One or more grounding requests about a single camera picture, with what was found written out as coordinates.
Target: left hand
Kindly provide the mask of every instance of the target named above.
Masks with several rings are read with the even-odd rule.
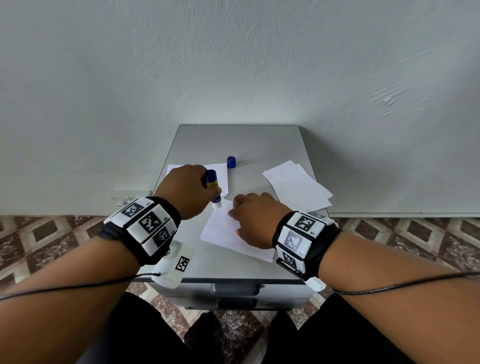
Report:
[[[179,212],[182,220],[188,220],[200,214],[208,203],[219,196],[222,189],[218,186],[205,188],[202,177],[207,172],[204,166],[186,164],[174,168],[163,179],[153,196],[170,202]]]

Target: diamond pattern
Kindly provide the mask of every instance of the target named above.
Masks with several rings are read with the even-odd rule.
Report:
[[[0,217],[0,291],[28,277],[49,262],[98,234],[103,217]],[[463,271],[480,270],[480,218],[336,218],[345,230],[438,261]],[[183,337],[204,311],[176,307],[145,283],[128,291],[155,306]],[[300,327],[322,305],[332,289],[314,294],[289,315]],[[222,311],[221,345],[225,362],[260,363],[267,345],[265,328],[275,312]]]

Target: paper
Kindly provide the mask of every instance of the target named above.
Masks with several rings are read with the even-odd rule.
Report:
[[[332,205],[328,199],[333,195],[311,178],[300,164],[291,160],[266,170],[263,175],[272,185],[280,202],[292,210],[309,212]]]
[[[250,246],[236,234],[240,224],[238,221],[235,221],[228,216],[228,212],[232,208],[233,202],[223,199],[222,207],[213,210],[202,235],[200,235],[200,239],[207,243],[223,246],[236,252],[271,263],[273,261],[275,249],[260,249]]]
[[[183,166],[183,164],[169,164],[167,165],[167,174],[174,168]],[[228,195],[228,174],[227,174],[227,164],[226,163],[217,163],[217,164],[204,164],[204,167],[208,170],[215,170],[216,179],[218,185],[222,189],[220,196],[225,197]]]

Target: wall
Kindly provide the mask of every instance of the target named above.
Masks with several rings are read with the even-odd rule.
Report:
[[[475,0],[2,1],[0,214],[109,213],[155,185],[180,123],[302,125],[334,213],[480,213],[479,18]]]

